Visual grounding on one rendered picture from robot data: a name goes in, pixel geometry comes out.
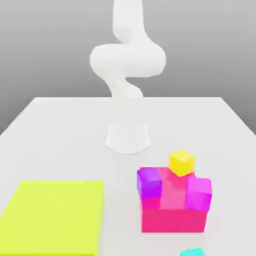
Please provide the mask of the large yellow-green box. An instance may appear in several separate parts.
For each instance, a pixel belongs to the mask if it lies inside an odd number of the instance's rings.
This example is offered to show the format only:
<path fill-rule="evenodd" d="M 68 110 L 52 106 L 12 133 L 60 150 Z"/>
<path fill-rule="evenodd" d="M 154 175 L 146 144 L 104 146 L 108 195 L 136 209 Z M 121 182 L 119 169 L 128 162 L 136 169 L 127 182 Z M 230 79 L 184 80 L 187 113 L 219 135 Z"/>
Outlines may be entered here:
<path fill-rule="evenodd" d="M 99 256 L 103 181 L 22 181 L 0 216 L 0 256 Z"/>

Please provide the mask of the small purple cube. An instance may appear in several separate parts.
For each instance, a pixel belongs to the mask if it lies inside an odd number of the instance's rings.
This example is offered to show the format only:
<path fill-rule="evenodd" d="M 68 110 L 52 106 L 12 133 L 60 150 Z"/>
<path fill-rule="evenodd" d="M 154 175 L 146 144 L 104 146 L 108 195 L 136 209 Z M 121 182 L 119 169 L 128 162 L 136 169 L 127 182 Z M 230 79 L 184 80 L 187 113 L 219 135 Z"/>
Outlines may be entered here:
<path fill-rule="evenodd" d="M 137 170 L 136 186 L 142 200 L 160 198 L 163 179 L 156 167 L 142 167 Z"/>

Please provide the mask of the small yellow cube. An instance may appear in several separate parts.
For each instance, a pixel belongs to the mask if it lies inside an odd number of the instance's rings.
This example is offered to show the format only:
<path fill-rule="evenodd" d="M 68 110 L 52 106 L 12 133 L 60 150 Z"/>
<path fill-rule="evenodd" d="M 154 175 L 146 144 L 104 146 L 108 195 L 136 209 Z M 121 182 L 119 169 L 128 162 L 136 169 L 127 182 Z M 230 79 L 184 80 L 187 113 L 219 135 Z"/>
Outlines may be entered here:
<path fill-rule="evenodd" d="M 172 152 L 169 156 L 169 169 L 178 177 L 194 172 L 195 157 L 185 150 Z"/>

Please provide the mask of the small magenta cube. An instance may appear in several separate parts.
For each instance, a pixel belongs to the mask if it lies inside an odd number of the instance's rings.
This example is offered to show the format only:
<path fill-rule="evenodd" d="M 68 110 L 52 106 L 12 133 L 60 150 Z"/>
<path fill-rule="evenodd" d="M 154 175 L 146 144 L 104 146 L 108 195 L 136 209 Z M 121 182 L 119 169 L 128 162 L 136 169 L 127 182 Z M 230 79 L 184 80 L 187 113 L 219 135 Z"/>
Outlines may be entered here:
<path fill-rule="evenodd" d="M 208 212 L 212 200 L 212 181 L 209 178 L 191 176 L 187 180 L 185 208 Z"/>

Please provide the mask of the small turquoise cube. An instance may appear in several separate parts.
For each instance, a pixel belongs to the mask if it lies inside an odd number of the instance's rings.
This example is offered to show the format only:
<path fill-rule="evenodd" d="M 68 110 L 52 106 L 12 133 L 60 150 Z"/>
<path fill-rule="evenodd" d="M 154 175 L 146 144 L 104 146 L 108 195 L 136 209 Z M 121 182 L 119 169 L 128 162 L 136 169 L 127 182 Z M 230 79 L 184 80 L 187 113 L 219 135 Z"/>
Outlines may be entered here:
<path fill-rule="evenodd" d="M 201 247 L 186 249 L 180 252 L 179 256 L 206 256 Z"/>

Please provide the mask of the large pink box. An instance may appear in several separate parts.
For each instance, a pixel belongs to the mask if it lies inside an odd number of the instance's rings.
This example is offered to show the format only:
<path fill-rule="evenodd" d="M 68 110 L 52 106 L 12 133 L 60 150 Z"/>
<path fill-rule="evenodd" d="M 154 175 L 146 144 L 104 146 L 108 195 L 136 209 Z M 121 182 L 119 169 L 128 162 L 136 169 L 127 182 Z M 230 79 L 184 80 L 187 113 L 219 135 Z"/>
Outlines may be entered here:
<path fill-rule="evenodd" d="M 140 198 L 141 231 L 143 233 L 203 233 L 208 212 L 186 209 L 188 178 L 179 177 L 168 167 L 157 168 L 162 178 L 161 197 Z"/>

